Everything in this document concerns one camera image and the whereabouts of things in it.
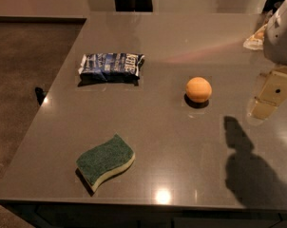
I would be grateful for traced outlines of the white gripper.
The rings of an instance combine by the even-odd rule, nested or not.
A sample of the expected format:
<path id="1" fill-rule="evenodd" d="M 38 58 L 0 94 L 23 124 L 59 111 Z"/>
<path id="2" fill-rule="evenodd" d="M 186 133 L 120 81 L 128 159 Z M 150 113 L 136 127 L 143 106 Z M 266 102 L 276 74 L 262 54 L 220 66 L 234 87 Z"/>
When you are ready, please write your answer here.
<path id="1" fill-rule="evenodd" d="M 278 65 L 287 65 L 287 0 L 269 19 L 264 32 L 264 56 Z M 250 115 L 268 119 L 287 100 L 287 67 L 276 67 L 265 75 L 261 90 L 254 98 Z"/>

